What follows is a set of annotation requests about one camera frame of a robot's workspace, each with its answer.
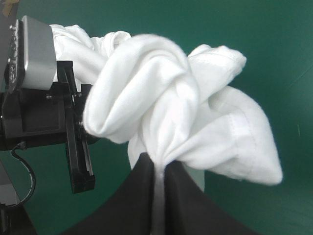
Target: black mount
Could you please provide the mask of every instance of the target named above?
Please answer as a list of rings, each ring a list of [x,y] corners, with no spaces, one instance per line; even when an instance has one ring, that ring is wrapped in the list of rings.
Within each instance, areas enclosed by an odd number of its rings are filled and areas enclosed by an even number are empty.
[[[0,151],[24,141],[27,147],[66,143],[73,193],[94,189],[88,144],[97,141],[82,126],[82,112],[91,89],[82,84],[77,92],[72,61],[57,61],[58,82],[49,91],[21,88],[23,72],[11,81],[5,72],[6,91],[0,93]]]

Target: screw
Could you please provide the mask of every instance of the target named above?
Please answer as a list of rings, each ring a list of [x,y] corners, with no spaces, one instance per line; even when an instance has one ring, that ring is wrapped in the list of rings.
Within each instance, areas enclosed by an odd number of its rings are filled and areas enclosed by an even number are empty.
[[[15,31],[16,27],[14,25],[10,25],[10,30]]]
[[[79,126],[80,126],[81,128],[84,128],[83,120],[80,120],[78,124],[79,124]]]
[[[15,60],[12,60],[11,58],[8,58],[8,64],[15,64],[16,63],[16,61]]]

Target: green backdrop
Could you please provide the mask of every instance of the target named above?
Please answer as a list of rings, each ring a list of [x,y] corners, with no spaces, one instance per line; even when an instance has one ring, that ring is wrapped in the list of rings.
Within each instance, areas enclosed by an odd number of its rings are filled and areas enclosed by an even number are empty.
[[[78,24],[90,36],[125,30],[168,37],[186,53],[206,43],[247,57],[232,86],[254,98],[272,125],[284,171],[266,187],[206,174],[206,193],[225,211],[264,235],[313,234],[313,1],[312,0],[22,0],[19,17]],[[56,234],[94,211],[127,177],[126,145],[91,146],[96,189],[71,194],[63,145],[23,153],[38,186],[25,205],[39,235]],[[0,159],[20,194],[28,175]]]

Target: fabric fold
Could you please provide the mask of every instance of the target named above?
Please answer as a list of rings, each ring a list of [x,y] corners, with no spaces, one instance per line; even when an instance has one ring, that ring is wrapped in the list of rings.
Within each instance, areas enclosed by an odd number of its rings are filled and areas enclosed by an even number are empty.
[[[118,31],[90,38],[80,27],[52,25],[58,60],[72,60],[78,82],[93,88],[84,128],[129,141],[133,167],[148,152],[160,172],[171,161],[238,180],[273,185],[282,169],[261,107],[228,84],[246,58],[200,45],[188,57],[157,35]]]

